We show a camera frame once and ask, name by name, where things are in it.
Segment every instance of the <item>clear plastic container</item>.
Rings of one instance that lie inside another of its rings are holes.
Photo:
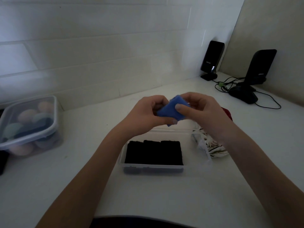
[[[63,142],[61,112],[55,96],[10,105],[0,119],[0,150],[29,156],[59,146]]]
[[[208,152],[200,149],[192,138],[192,134],[199,132],[192,130],[165,130],[153,129],[148,133],[136,136],[130,141],[143,142],[150,141],[179,141],[181,145],[183,166],[178,165],[146,165],[146,164],[126,164],[127,145],[124,145],[120,157],[119,164],[122,166],[126,174],[170,174],[180,176],[196,176],[210,170],[212,160]]]

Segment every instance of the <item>desk surface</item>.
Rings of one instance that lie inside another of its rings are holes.
[[[221,74],[218,80],[226,77]],[[40,155],[12,159],[0,176],[0,227],[34,227],[105,135],[140,98],[162,94],[170,99],[188,91],[215,97],[230,110],[234,122],[304,190],[304,108],[278,97],[281,110],[248,105],[197,77],[65,111],[64,144]],[[260,105],[275,107],[267,96],[258,97]],[[116,165],[95,216],[134,215],[194,227],[271,227],[231,157],[213,161],[212,171],[202,177],[130,176]]]

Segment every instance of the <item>blue cloth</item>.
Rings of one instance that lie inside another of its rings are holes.
[[[183,120],[185,116],[176,111],[175,109],[176,104],[183,104],[189,106],[188,103],[180,95],[176,95],[174,98],[172,98],[169,101],[167,105],[165,105],[157,112],[157,116],[171,117],[171,118],[175,118],[177,121]]]

